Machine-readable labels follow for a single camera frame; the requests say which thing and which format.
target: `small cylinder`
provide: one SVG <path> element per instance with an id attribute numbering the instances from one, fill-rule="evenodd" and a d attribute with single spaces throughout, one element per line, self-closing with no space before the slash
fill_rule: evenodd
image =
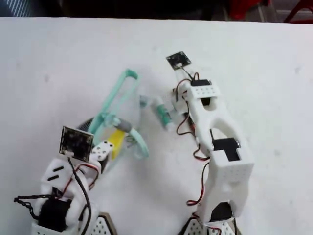
<path id="1" fill-rule="evenodd" d="M 161 97 L 156 97 L 154 100 L 154 109 L 155 113 L 157 114 L 158 118 L 160 119 L 163 127 L 167 131 L 172 131 L 175 128 L 173 124 L 173 120 L 164 105 L 164 102 Z"/>

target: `hole pattern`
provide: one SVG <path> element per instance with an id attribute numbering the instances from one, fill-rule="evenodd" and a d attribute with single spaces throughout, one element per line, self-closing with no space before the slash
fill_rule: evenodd
<path id="1" fill-rule="evenodd" d="M 97 218 L 96 224 L 90 235 L 110 235 L 109 228 L 104 218 Z"/>

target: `yellow piece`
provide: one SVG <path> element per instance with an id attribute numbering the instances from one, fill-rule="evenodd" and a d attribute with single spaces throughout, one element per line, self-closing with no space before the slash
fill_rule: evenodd
<path id="1" fill-rule="evenodd" d="M 121 151 L 124 137 L 125 132 L 120 130 L 115 131 L 112 135 L 109 136 L 108 141 L 114 144 L 112 160 L 114 160 Z"/>

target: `white plastic frame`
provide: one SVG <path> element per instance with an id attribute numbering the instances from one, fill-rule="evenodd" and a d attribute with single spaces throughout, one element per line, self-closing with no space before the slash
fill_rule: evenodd
<path id="1" fill-rule="evenodd" d="M 192 74 L 191 65 L 184 68 Z M 186 76 L 182 70 L 175 73 L 178 82 Z M 254 166 L 254 159 L 241 129 L 230 116 L 217 85 L 210 81 L 212 85 L 198 87 L 192 87 L 190 82 L 184 81 L 179 87 L 178 102 L 172 100 L 178 113 L 186 112 L 185 100 L 188 101 L 189 114 L 195 124 L 195 134 L 201 144 L 201 150 L 205 155 L 211 156 L 205 193 L 197 208 L 197 214 L 205 226 L 212 225 L 212 211 L 220 202 L 229 202 L 233 216 L 240 216 L 248 196 L 248 181 Z M 210 105 L 204 107 L 201 98 L 206 97 L 211 100 Z M 214 151 L 210 134 L 212 128 L 219 129 L 227 137 L 238 141 L 239 161 L 230 162 L 223 150 Z"/>

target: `white table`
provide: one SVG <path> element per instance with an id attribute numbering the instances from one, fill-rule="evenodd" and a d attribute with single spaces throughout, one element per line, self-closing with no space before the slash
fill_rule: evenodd
<path id="1" fill-rule="evenodd" d="M 2 18 L 0 33 L 0 234 L 30 230 L 13 198 L 39 192 L 62 125 L 94 115 L 125 68 L 166 94 L 176 79 L 165 57 L 180 50 L 217 81 L 255 154 L 243 234 L 312 233 L 312 26 Z M 203 163 L 191 137 L 164 132 L 156 117 L 142 129 L 150 159 L 124 158 L 91 198 L 121 235 L 177 234 L 195 210 L 185 202 L 200 193 Z"/>

